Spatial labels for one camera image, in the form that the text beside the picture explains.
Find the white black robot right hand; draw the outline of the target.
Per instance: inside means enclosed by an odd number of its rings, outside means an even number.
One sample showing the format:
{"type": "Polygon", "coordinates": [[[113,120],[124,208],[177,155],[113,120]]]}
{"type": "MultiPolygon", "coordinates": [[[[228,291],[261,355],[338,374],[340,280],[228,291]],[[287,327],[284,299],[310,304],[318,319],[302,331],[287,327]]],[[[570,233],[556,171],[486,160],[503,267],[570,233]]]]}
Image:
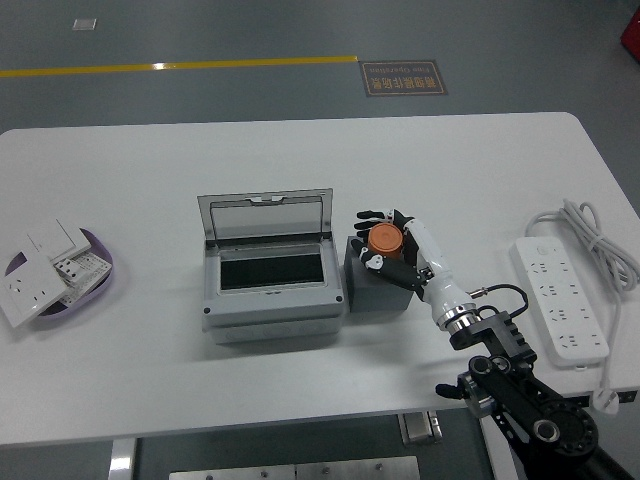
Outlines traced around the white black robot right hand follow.
{"type": "Polygon", "coordinates": [[[369,273],[415,293],[430,305],[442,331],[453,332],[480,321],[474,300],[455,283],[441,249],[420,220],[396,209],[360,211],[357,218],[357,237],[351,247],[369,273]],[[373,239],[373,229],[385,224],[402,233],[399,259],[376,253],[367,245],[373,239]]]}

